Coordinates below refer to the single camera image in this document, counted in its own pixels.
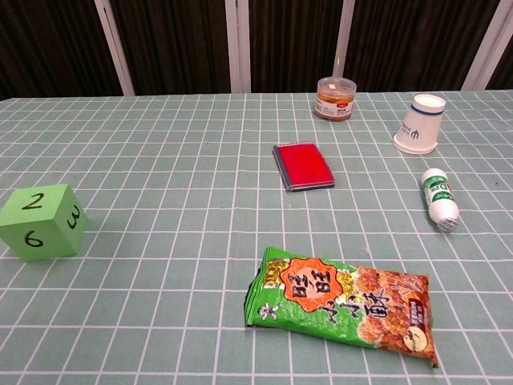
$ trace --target green grid mat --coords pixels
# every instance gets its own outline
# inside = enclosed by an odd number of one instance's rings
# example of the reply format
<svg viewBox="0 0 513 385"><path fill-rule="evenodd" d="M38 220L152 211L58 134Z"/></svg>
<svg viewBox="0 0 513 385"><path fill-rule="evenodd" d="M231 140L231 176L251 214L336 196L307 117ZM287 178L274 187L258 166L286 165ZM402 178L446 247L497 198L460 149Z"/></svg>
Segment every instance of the green grid mat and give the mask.
<svg viewBox="0 0 513 385"><path fill-rule="evenodd" d="M396 150L411 93L0 102L0 207L70 183L78 256L23 265L0 243L0 383L506 385L513 380L513 91L441 92L437 149ZM285 192L276 143L314 141L337 184ZM436 231L419 187L445 170L461 224ZM266 246L429 274L441 367L244 327Z"/></svg>

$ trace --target small red book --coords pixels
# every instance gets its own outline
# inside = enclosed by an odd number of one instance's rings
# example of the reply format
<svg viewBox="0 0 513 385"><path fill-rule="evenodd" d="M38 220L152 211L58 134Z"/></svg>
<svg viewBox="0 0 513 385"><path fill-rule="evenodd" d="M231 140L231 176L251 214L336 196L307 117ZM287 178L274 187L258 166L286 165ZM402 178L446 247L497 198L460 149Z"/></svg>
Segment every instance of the small red book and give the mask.
<svg viewBox="0 0 513 385"><path fill-rule="evenodd" d="M289 191L327 188L335 179L314 143L282 144L273 147L281 179Z"/></svg>

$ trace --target white paper cup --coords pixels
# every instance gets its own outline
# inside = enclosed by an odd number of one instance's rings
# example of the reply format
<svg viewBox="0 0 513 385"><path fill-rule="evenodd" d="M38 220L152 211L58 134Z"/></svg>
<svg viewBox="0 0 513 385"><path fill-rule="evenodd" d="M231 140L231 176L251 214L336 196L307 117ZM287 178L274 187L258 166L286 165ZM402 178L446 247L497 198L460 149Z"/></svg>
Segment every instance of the white paper cup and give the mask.
<svg viewBox="0 0 513 385"><path fill-rule="evenodd" d="M410 110L394 136L394 146L409 154L427 154L437 146L438 132L446 101L435 95L414 97Z"/></svg>

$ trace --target green foam cube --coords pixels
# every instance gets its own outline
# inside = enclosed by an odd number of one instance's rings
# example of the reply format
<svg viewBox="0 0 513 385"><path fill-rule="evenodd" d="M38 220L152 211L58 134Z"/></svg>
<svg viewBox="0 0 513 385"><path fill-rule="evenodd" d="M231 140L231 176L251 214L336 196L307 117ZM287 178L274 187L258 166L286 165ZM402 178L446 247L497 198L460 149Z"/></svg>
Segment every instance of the green foam cube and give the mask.
<svg viewBox="0 0 513 385"><path fill-rule="evenodd" d="M77 254L87 217L68 184L15 190L0 211L0 238L23 261Z"/></svg>

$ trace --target curtain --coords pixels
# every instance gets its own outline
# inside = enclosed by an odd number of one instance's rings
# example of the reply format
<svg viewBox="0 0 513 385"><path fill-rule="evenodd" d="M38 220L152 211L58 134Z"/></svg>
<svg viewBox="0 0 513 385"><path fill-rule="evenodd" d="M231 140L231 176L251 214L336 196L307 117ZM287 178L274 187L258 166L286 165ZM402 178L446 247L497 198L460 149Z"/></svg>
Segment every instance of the curtain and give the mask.
<svg viewBox="0 0 513 385"><path fill-rule="evenodd" d="M499 0L357 0L344 76L359 91L459 90Z"/></svg>
<svg viewBox="0 0 513 385"><path fill-rule="evenodd" d="M224 0L111 0L137 95L230 92Z"/></svg>
<svg viewBox="0 0 513 385"><path fill-rule="evenodd" d="M94 0L0 0L0 99L122 95Z"/></svg>
<svg viewBox="0 0 513 385"><path fill-rule="evenodd" d="M513 38L507 44L493 75L488 82L488 90L505 90L513 88Z"/></svg>
<svg viewBox="0 0 513 385"><path fill-rule="evenodd" d="M315 91L331 76L341 0L250 0L253 92Z"/></svg>

